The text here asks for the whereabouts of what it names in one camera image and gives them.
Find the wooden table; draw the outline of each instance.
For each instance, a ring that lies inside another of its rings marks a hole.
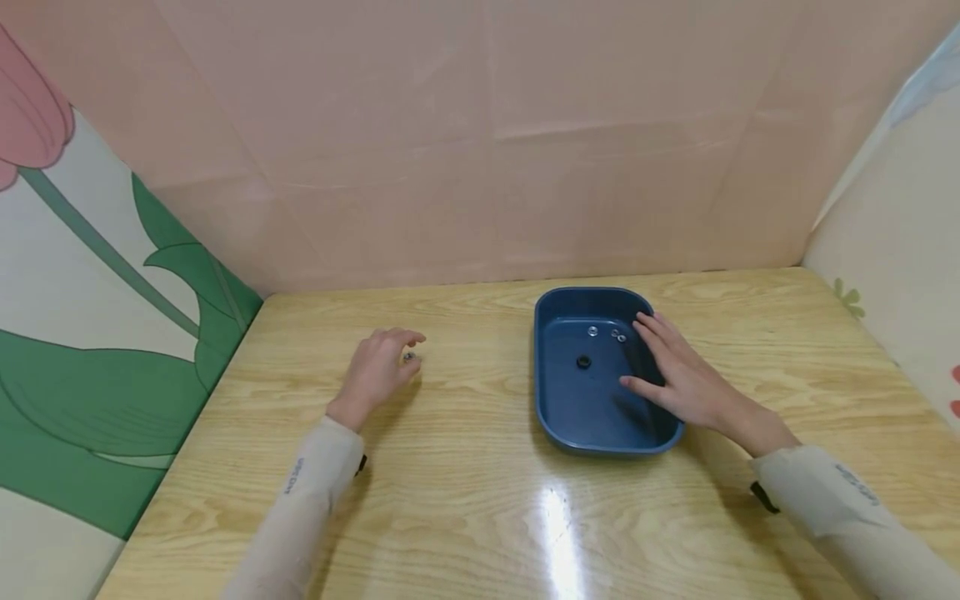
[[[642,460],[550,445],[531,405],[533,307],[569,284],[645,296],[960,566],[960,445],[820,279],[783,269],[274,296],[100,598],[216,597],[356,342],[395,324],[429,338],[421,384],[365,430],[371,461],[309,597],[852,597],[716,435],[688,429]]]

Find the hand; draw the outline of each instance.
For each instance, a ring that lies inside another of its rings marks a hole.
[[[419,358],[400,364],[404,349],[420,342],[426,342],[422,333],[400,327],[377,329],[360,342],[350,360],[344,387],[327,405],[326,415],[359,433],[370,413],[420,372]]]
[[[718,431],[754,457],[800,445],[776,413],[738,392],[662,314],[637,313],[634,329],[653,352],[666,385],[625,376],[624,387],[679,419]]]

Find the blue plastic tray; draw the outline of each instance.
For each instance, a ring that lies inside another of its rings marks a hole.
[[[658,454],[683,434],[682,421],[620,386],[620,375],[627,374],[663,383],[631,325],[641,311],[653,315],[647,300],[622,288],[557,288],[537,302],[534,401],[547,437],[562,449]],[[626,340],[617,341],[614,330]]]

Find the pink wall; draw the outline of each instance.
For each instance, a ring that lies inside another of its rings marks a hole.
[[[6,0],[261,291],[800,260],[958,0]]]

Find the beige sleeve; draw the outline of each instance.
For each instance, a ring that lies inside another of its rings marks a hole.
[[[751,461],[760,485],[864,598],[956,600],[960,575],[816,446]]]
[[[223,600],[301,600],[326,520],[363,458],[363,440],[324,417],[300,445]]]

